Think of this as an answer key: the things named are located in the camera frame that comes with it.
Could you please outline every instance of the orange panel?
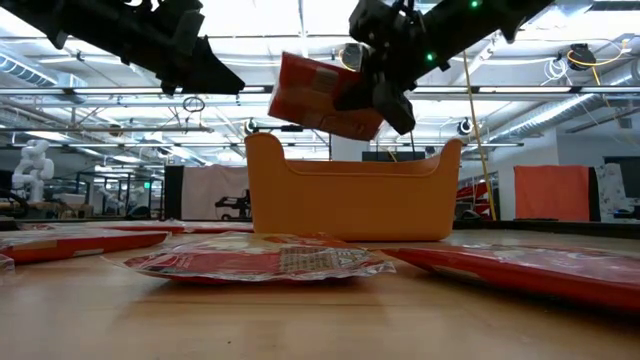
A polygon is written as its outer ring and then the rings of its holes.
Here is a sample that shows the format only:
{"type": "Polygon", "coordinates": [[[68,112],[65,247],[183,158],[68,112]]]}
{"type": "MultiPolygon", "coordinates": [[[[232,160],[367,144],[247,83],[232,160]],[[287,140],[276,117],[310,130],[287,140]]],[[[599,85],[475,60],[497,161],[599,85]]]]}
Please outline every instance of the orange panel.
{"type": "Polygon", "coordinates": [[[589,168],[516,166],[516,217],[589,221],[589,168]]]}

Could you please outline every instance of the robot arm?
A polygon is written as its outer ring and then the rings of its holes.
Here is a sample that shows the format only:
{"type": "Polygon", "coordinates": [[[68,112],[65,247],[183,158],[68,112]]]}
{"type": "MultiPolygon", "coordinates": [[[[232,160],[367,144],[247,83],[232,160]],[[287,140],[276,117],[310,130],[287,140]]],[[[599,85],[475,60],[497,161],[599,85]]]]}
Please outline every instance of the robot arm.
{"type": "MultiPolygon", "coordinates": [[[[29,140],[27,146],[22,148],[22,159],[13,171],[13,187],[22,189],[25,182],[33,182],[35,177],[33,174],[25,175],[29,168],[38,169],[39,163],[44,160],[44,153],[49,149],[49,143],[45,140],[29,140]]],[[[53,177],[53,163],[51,163],[51,177],[53,177]]]]}
{"type": "Polygon", "coordinates": [[[45,152],[49,149],[49,142],[45,140],[30,140],[27,146],[22,149],[22,159],[13,172],[13,187],[22,189],[25,183],[31,185],[31,196],[29,201],[37,203],[42,201],[44,193],[44,181],[53,178],[54,164],[51,159],[45,157],[45,152]],[[32,168],[29,175],[24,172],[32,168]]]}
{"type": "Polygon", "coordinates": [[[118,197],[110,193],[107,189],[104,188],[104,186],[98,188],[98,193],[105,197],[107,203],[112,203],[120,209],[124,208],[124,203],[122,201],[119,201],[118,197]]]}
{"type": "Polygon", "coordinates": [[[73,35],[156,73],[165,93],[238,94],[244,82],[199,38],[204,21],[198,0],[0,0],[47,35],[57,49],[73,35]]]}
{"type": "Polygon", "coordinates": [[[362,59],[362,81],[335,102],[338,110],[375,108],[401,135],[415,118],[404,96],[416,81],[496,30],[514,41],[520,26],[552,0],[443,0],[426,14],[414,1],[359,0],[349,18],[349,34],[369,45],[362,59]]]}

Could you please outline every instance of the desk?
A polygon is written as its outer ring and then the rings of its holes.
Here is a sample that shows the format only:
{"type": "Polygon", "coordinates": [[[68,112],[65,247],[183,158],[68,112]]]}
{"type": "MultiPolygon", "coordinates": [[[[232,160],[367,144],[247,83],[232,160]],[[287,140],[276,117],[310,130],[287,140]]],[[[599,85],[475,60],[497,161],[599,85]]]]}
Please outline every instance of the desk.
{"type": "MultiPolygon", "coordinates": [[[[573,243],[640,253],[636,240],[531,232],[458,231],[447,241],[573,243]]],[[[124,260],[149,251],[107,256],[124,260]]],[[[619,360],[640,354],[637,319],[396,264],[397,274],[293,286],[178,284],[100,257],[25,266],[15,284],[0,288],[0,353],[11,360],[619,360]]]]}

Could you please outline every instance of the orange plastic basket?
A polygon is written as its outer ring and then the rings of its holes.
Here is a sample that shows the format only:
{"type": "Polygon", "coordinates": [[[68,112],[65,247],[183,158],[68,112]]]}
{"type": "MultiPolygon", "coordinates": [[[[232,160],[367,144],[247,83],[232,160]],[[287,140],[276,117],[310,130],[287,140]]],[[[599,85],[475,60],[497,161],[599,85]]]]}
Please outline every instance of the orange plastic basket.
{"type": "Polygon", "coordinates": [[[451,233],[462,142],[402,163],[285,160],[270,134],[245,139],[258,233],[345,241],[438,241],[451,233]]]}

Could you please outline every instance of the food package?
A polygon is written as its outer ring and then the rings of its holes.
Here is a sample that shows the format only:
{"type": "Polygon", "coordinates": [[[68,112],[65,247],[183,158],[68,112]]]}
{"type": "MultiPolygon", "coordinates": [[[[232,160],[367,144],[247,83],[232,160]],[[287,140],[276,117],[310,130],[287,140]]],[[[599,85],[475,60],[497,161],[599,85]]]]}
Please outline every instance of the food package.
{"type": "Polygon", "coordinates": [[[211,235],[122,265],[145,275],[211,284],[310,281],[395,271],[373,253],[326,235],[248,233],[211,235]]]}
{"type": "Polygon", "coordinates": [[[269,116],[349,139],[372,140],[382,123],[375,110],[333,107],[334,99],[359,79],[360,73],[283,53],[269,116]]]}
{"type": "Polygon", "coordinates": [[[640,312],[640,258],[584,248],[503,245],[384,252],[445,275],[640,312]]]}
{"type": "Polygon", "coordinates": [[[184,223],[184,232],[188,234],[221,234],[225,232],[253,232],[253,224],[248,222],[207,222],[187,221],[184,223]]]}
{"type": "Polygon", "coordinates": [[[168,235],[92,228],[6,231],[0,232],[0,254],[13,258],[16,264],[61,260],[152,246],[168,235]]]}
{"type": "Polygon", "coordinates": [[[12,258],[0,255],[0,285],[3,285],[7,277],[15,273],[16,267],[12,258]]]}
{"type": "Polygon", "coordinates": [[[82,229],[82,228],[99,228],[112,229],[122,231],[162,231],[172,234],[220,234],[229,231],[234,232],[253,232],[252,223],[235,223],[221,221],[109,221],[109,222],[86,222],[73,224],[22,224],[22,230],[53,230],[53,229],[82,229]]]}

